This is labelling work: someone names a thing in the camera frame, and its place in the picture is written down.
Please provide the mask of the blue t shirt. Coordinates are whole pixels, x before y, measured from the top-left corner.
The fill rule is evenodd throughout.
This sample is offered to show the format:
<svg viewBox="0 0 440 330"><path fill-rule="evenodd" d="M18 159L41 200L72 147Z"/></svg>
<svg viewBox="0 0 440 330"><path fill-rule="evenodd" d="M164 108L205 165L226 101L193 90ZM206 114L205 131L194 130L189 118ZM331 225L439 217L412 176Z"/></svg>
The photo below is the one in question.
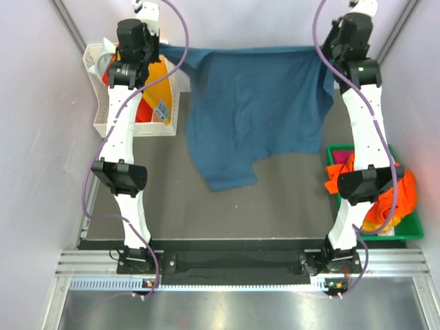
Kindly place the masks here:
<svg viewBox="0 0 440 330"><path fill-rule="evenodd" d="M334 80L313 47L162 53L190 79L188 152L211 190L255 184L256 161L320 150Z"/></svg>

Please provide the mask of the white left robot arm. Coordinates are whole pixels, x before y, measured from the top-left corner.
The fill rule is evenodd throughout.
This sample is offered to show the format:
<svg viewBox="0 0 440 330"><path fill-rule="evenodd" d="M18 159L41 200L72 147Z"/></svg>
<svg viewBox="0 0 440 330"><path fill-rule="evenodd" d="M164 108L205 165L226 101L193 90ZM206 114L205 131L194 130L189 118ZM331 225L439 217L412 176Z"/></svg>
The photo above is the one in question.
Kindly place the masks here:
<svg viewBox="0 0 440 330"><path fill-rule="evenodd" d="M107 70L109 110L104 145L91 166L92 173L111 191L124 228L124 246L119 253L119 274L148 274L156 257L149 252L151 240L143 206L148 173L135 164L133 137L140 88L149 77L149 64L159 60L146 23L125 19L117 26L118 46Z"/></svg>

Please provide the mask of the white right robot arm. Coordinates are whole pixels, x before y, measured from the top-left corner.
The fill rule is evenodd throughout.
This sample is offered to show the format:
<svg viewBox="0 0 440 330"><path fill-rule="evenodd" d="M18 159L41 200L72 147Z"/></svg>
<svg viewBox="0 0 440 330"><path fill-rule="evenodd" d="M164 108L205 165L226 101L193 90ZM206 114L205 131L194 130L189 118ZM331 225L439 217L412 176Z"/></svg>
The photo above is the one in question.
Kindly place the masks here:
<svg viewBox="0 0 440 330"><path fill-rule="evenodd" d="M367 56L372 29L372 14L353 10L333 21L322 49L332 67L342 74L336 80L354 142L353 169L337 178L341 203L320 256L329 272L341 272L357 259L356 229L362 227L379 197L393 186L381 109L380 66Z"/></svg>

